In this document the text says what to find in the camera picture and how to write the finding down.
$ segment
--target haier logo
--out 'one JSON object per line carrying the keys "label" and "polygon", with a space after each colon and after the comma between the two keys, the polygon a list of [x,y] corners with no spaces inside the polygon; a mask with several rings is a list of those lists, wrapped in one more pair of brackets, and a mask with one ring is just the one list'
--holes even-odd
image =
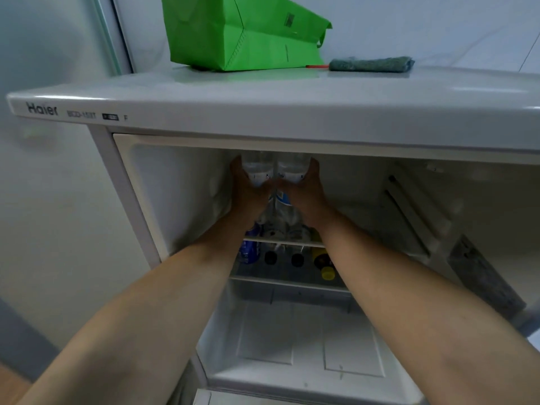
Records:
{"label": "haier logo", "polygon": [[26,102],[26,106],[28,107],[28,112],[30,113],[38,113],[41,115],[56,115],[58,116],[58,111],[56,110],[56,106],[36,106],[33,102]]}

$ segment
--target hand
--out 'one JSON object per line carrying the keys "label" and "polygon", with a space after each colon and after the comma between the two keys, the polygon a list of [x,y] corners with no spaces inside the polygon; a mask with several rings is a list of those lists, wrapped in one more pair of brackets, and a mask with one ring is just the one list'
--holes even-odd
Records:
{"label": "hand", "polygon": [[306,176],[294,184],[278,179],[278,189],[287,193],[291,204],[302,214],[305,224],[318,231],[332,218],[334,208],[326,200],[319,177],[319,162],[311,158]]}
{"label": "hand", "polygon": [[260,187],[254,187],[242,168],[242,159],[237,156],[230,165],[233,175],[233,196],[231,212],[245,218],[246,230],[253,227],[253,222],[268,205],[268,198],[274,188],[274,181],[267,180]]}

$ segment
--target blue can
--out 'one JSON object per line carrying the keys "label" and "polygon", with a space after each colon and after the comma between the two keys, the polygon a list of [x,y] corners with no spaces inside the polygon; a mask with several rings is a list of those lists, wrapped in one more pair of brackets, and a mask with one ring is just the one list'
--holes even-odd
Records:
{"label": "blue can", "polygon": [[[255,223],[246,232],[246,236],[257,237],[261,233],[261,226]],[[258,241],[244,240],[239,250],[239,260],[243,264],[251,264],[259,260],[261,255],[261,244]]]}

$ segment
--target refrigerator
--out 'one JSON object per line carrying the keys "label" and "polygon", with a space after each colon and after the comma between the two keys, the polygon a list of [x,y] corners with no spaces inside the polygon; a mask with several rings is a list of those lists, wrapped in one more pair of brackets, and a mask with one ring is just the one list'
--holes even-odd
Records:
{"label": "refrigerator", "polygon": [[[226,212],[235,156],[307,153],[330,202],[375,238],[517,328],[538,319],[540,75],[179,67],[8,101],[88,126],[152,267]],[[191,364],[197,405],[426,402],[339,276],[309,261],[237,261]]]}

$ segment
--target wooden floor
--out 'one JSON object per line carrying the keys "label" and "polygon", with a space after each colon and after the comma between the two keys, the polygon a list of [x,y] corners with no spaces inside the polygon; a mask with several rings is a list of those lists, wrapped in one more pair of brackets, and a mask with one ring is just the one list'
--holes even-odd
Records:
{"label": "wooden floor", "polygon": [[15,405],[30,386],[30,382],[0,364],[0,404]]}

